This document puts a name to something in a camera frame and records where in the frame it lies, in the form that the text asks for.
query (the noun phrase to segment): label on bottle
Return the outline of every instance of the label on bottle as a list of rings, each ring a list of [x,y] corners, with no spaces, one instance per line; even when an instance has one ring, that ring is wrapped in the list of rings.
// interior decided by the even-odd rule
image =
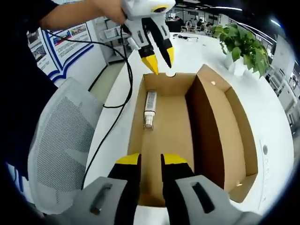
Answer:
[[[155,110],[155,106],[154,106],[155,98],[156,98],[156,92],[149,91],[148,95],[147,95],[145,111],[154,111]]]

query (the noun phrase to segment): floor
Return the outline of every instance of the floor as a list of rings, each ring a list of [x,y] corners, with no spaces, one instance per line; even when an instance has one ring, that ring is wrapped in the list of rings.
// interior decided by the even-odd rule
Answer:
[[[98,99],[99,102],[105,103],[108,94],[123,66],[124,62],[111,64],[98,78],[90,92]]]

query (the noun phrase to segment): person's hand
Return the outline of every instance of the person's hand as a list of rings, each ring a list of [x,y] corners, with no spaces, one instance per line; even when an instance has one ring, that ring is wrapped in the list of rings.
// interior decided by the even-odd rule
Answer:
[[[121,0],[91,0],[112,21],[123,24],[126,16],[121,8]]]

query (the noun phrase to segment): potted plant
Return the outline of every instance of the potted plant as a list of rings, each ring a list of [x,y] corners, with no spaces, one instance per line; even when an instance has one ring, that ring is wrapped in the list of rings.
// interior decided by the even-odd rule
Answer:
[[[220,39],[224,54],[227,54],[225,66],[235,75],[243,75],[244,71],[253,68],[253,73],[263,76],[269,67],[268,54],[265,47],[255,39],[250,31],[239,29],[236,24],[212,27],[213,37]]]

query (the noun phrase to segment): white bottle cap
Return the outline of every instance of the white bottle cap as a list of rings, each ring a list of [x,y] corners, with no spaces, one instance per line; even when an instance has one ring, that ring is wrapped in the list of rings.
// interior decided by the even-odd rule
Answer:
[[[145,116],[145,128],[153,129],[153,118],[154,116]]]

